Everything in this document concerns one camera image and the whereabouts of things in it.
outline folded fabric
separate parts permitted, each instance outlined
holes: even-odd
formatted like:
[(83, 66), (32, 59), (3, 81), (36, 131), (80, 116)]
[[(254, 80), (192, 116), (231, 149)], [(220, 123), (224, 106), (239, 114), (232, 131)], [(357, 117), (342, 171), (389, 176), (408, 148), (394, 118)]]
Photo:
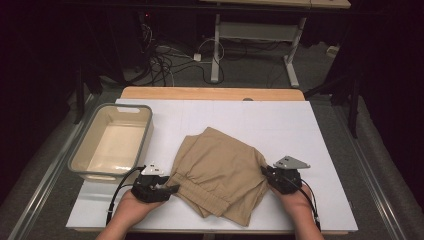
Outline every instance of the folded fabric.
[(268, 189), (260, 166), (267, 164), (258, 150), (208, 127), (186, 136), (167, 186), (180, 184), (176, 195), (202, 217), (213, 214), (248, 226)]

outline plastic tub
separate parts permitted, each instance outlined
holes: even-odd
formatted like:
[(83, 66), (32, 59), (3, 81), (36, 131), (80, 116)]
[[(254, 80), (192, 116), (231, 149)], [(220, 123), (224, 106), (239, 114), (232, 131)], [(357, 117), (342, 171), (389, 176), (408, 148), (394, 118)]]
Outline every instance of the plastic tub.
[(152, 115), (145, 105), (99, 106), (84, 128), (68, 168), (87, 181), (119, 183), (144, 164), (153, 133)]

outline cable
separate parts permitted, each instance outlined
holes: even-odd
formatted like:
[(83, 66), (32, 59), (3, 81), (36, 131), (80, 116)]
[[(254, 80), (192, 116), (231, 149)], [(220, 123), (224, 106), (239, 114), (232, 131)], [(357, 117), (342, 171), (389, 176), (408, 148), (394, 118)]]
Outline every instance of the cable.
[(315, 225), (317, 226), (318, 230), (321, 231), (321, 222), (320, 222), (320, 219), (319, 219), (319, 216), (318, 216), (318, 210), (317, 210), (317, 207), (316, 207), (315, 195), (314, 195), (314, 192), (312, 191), (312, 188), (303, 179), (301, 179), (301, 181), (303, 183), (305, 183), (305, 185), (311, 191), (311, 194), (312, 194), (312, 197), (314, 199), (315, 205), (312, 203), (312, 200), (308, 196), (308, 194), (306, 194), (305, 191), (303, 191), (303, 189), (301, 187), (297, 186), (294, 182), (292, 182), (287, 177), (285, 177), (285, 176), (282, 176), (282, 177), (284, 178), (284, 180), (286, 180), (287, 182), (289, 182), (290, 184), (292, 184), (293, 186), (295, 186), (297, 188), (297, 190), (299, 190), (303, 194), (303, 196), (305, 196), (306, 200), (308, 200), (309, 205), (311, 206), (311, 209), (312, 209), (312, 213), (314, 214)]
[(115, 194), (113, 194), (112, 200), (110, 201), (109, 209), (107, 211), (106, 225), (112, 219), (113, 208), (115, 207), (115, 199), (116, 199), (116, 196), (118, 195), (119, 190), (121, 190), (121, 188), (123, 188), (122, 185), (124, 184), (125, 180), (127, 180), (128, 176), (130, 176), (133, 172), (135, 172), (137, 170), (139, 170), (141, 172), (141, 171), (143, 171), (144, 168), (146, 168), (146, 166), (136, 167), (136, 168), (132, 169), (131, 171), (129, 171), (127, 174), (125, 174), (125, 176), (122, 178), (121, 182), (119, 183), (118, 187), (116, 188)]

